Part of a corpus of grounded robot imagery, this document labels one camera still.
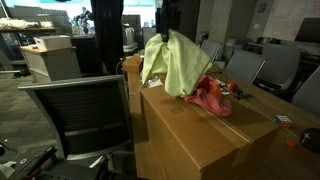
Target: red plastic bag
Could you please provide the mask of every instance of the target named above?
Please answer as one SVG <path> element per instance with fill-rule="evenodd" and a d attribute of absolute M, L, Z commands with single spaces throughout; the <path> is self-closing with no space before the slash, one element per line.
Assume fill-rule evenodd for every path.
<path fill-rule="evenodd" d="M 196 90 L 184 100 L 198 104 L 215 115 L 228 116 L 232 113 L 230 101 L 222 98 L 219 83 L 208 76 L 202 76 Z"/>

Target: wooden table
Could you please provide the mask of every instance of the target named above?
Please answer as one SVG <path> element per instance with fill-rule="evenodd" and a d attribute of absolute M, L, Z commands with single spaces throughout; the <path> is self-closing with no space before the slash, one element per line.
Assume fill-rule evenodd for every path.
<path fill-rule="evenodd" d="M 212 68 L 210 72 L 219 71 Z M 224 77 L 219 73 L 209 73 L 213 78 Z M 299 138 L 306 128 L 320 128 L 320 118 L 285 102 L 272 94 L 265 92 L 251 84 L 238 81 L 228 76 L 228 82 L 236 82 L 250 98 L 240 99 L 239 102 L 268 117 L 270 121 L 275 115 L 285 115 L 293 123 L 290 129 L 281 129 L 273 143 L 263 167 L 252 179 L 320 179 L 320 154 L 312 153 L 302 147 Z M 296 148 L 286 144 L 286 140 L 294 140 L 299 145 Z"/>

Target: office chair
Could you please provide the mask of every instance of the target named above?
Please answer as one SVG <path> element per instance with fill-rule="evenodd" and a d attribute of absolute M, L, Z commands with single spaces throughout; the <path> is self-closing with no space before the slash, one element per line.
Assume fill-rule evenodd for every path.
<path fill-rule="evenodd" d="M 320 117 L 320 67 L 302 84 L 291 103 Z"/>
<path fill-rule="evenodd" d="M 267 91 L 287 90 L 298 72 L 300 49 L 279 44 L 265 44 L 262 56 L 268 61 L 257 75 L 255 84 Z"/>
<path fill-rule="evenodd" d="M 221 44 L 215 41 L 211 40 L 204 40 L 201 49 L 207 53 L 207 55 L 210 57 L 211 62 L 213 62 L 218 54 L 219 48 Z"/>
<path fill-rule="evenodd" d="M 261 55 L 236 50 L 225 71 L 243 82 L 252 84 L 265 61 Z"/>
<path fill-rule="evenodd" d="M 112 153 L 132 140 L 123 76 L 37 83 L 19 87 L 49 121 L 64 160 Z"/>

